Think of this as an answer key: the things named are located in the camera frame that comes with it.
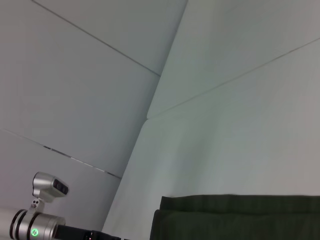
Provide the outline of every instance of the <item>white wall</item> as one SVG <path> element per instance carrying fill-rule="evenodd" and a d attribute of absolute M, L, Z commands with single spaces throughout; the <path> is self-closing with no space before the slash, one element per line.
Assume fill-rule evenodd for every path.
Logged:
<path fill-rule="evenodd" d="M 0 32 L 0 126 L 121 177 L 159 77 L 29 0 Z"/>
<path fill-rule="evenodd" d="M 187 0 L 36 0 L 161 75 Z"/>
<path fill-rule="evenodd" d="M 190 0 L 148 118 L 320 38 L 318 0 Z"/>
<path fill-rule="evenodd" d="M 215 55 L 217 8 L 189 2 L 103 231 L 148 240 L 162 196 L 320 195 L 318 5 L 243 1 L 238 47 Z"/>
<path fill-rule="evenodd" d="M 66 197 L 47 203 L 45 213 L 65 217 L 68 226 L 101 231 L 120 180 L 96 168 L 0 130 L 0 206 L 29 209 L 37 172 L 69 186 Z"/>

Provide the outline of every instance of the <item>dark green cloth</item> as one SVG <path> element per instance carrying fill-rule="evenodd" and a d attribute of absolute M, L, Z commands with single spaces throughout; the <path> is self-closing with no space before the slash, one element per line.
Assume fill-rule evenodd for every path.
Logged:
<path fill-rule="evenodd" d="M 320 240 L 320 197 L 163 197 L 150 240 Z"/>

